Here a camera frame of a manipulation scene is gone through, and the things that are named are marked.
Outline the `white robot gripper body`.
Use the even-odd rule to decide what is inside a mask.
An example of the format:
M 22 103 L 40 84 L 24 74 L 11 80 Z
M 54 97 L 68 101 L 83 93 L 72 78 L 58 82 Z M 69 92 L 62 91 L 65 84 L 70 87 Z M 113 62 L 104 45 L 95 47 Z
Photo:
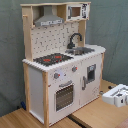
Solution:
M 128 86 L 119 84 L 102 95 L 102 100 L 108 104 L 122 107 L 128 105 Z

